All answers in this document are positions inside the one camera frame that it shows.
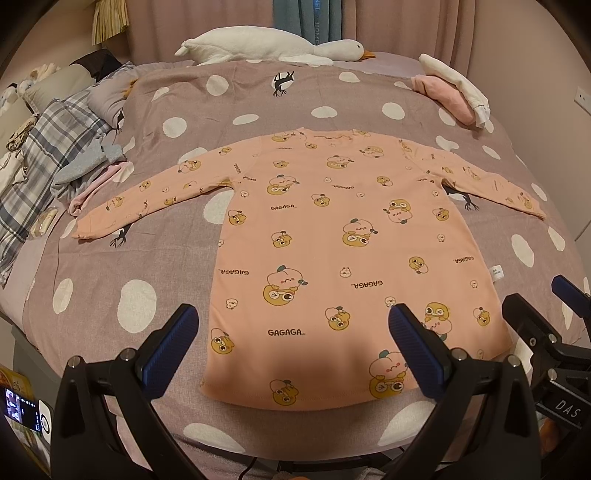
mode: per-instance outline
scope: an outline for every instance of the metal screw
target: metal screw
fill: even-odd
[[[82,358],[80,358],[78,355],[75,355],[68,360],[68,367],[76,368],[78,365],[80,365],[81,361]]]
[[[135,349],[133,348],[126,348],[119,354],[119,358],[126,362],[129,362],[133,357],[135,357]]]
[[[521,365],[521,360],[519,360],[519,358],[517,358],[515,355],[509,355],[507,357],[507,361],[512,367],[518,367]]]
[[[461,362],[462,360],[468,358],[468,354],[463,348],[453,348],[452,357]]]

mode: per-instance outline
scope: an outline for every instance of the pink curtain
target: pink curtain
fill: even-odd
[[[435,57],[466,74],[476,0],[342,0],[343,38],[367,50]]]
[[[175,61],[182,41],[217,27],[273,26],[272,0],[127,0],[135,64]]]

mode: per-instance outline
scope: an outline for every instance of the yellow fabric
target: yellow fabric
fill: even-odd
[[[97,45],[129,27],[125,0],[99,0],[92,23],[92,44]]]

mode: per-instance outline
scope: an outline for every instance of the polka dot blanket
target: polka dot blanket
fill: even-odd
[[[410,90],[407,80],[276,61],[152,72],[134,86],[124,117],[116,142],[131,165],[98,191],[87,211],[210,150],[299,127],[358,129],[454,152],[518,185],[547,214],[541,220],[471,194],[448,192],[486,265],[501,265],[504,271],[494,284],[499,298],[519,292],[564,341],[573,343],[582,335],[582,321],[550,290],[552,278],[563,274],[589,292],[574,242],[495,118],[482,130],[466,128],[439,104]],[[215,467],[215,457],[199,448],[203,444],[264,458],[321,460],[408,443],[434,408],[418,389],[322,411],[257,410],[200,393],[212,341],[210,289],[233,195],[221,187],[93,241],[72,238],[77,220],[64,215],[47,241],[25,305],[30,341],[61,374],[72,355],[95,362],[139,346],[180,303],[193,304],[199,311],[199,334],[154,407],[196,463]],[[530,370],[531,352],[511,333]],[[274,338],[280,342],[285,337]],[[388,352],[375,356],[382,359]]]

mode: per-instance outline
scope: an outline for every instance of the blue curtain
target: blue curtain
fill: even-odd
[[[318,45],[342,38],[341,9],[341,0],[273,0],[273,20],[275,28]]]

